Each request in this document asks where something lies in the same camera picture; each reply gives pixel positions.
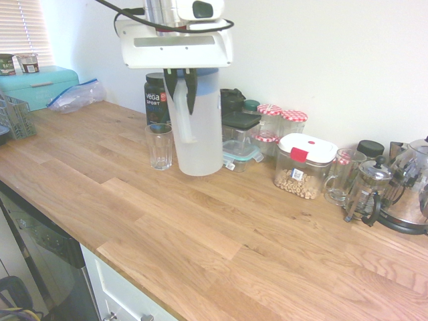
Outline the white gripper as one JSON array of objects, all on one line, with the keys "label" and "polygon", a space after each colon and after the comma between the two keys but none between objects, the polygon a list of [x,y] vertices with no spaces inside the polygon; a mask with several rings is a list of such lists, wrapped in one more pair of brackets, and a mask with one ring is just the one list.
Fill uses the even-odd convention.
[{"label": "white gripper", "polygon": [[206,29],[225,27],[226,20],[192,23],[193,33],[158,35],[153,27],[130,19],[118,20],[122,57],[129,68],[161,68],[172,100],[178,82],[178,69],[183,70],[187,87],[187,106],[193,114],[197,95],[196,68],[227,67],[233,61],[231,32],[228,29],[206,33]]}]

